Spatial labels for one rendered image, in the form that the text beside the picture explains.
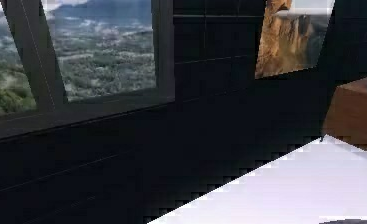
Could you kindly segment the black framed window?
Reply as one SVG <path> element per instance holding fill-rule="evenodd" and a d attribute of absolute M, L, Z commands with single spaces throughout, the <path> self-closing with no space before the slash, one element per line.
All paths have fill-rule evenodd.
<path fill-rule="evenodd" d="M 174 101 L 173 0 L 0 0 L 0 140 Z"/>

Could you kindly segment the orange cliff wall picture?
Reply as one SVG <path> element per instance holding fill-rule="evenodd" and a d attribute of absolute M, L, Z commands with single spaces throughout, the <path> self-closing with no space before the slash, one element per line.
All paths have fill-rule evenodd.
<path fill-rule="evenodd" d="M 267 0 L 255 78 L 317 65 L 335 0 Z"/>

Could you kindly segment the brown wooden cabinet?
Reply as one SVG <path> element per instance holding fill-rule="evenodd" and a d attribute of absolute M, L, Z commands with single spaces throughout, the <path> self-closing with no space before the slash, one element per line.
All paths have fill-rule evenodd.
<path fill-rule="evenodd" d="M 335 87 L 321 135 L 367 154 L 367 77 Z"/>

